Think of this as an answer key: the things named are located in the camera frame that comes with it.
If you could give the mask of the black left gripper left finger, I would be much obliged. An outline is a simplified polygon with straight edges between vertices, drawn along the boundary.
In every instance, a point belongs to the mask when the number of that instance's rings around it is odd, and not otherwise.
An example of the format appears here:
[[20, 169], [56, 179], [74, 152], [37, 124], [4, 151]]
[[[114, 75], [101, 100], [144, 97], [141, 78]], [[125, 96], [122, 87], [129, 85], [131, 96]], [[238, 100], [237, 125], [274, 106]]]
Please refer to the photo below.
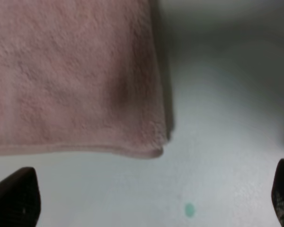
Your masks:
[[36, 171], [23, 167], [0, 181], [0, 227], [35, 227], [41, 213]]

